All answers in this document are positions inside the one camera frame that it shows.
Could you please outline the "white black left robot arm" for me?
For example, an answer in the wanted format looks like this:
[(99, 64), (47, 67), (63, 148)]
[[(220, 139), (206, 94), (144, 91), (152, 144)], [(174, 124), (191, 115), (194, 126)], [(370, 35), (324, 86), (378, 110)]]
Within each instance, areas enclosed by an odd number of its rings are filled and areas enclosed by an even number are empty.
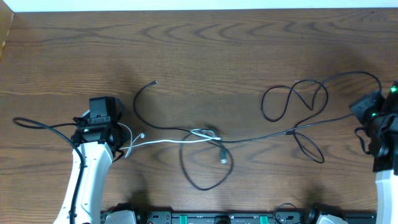
[(106, 176), (115, 153), (132, 140), (122, 123), (77, 126), (72, 143), (73, 165), (65, 198), (55, 223), (100, 223)]

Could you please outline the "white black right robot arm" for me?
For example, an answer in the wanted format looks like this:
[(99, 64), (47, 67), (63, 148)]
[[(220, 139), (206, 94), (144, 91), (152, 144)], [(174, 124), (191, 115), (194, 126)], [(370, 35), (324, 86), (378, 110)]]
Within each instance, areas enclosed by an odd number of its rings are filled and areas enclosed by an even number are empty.
[(364, 95), (349, 106), (370, 139), (361, 148), (374, 158), (376, 174), (377, 215), (376, 223), (397, 224), (397, 92), (383, 97), (379, 91)]

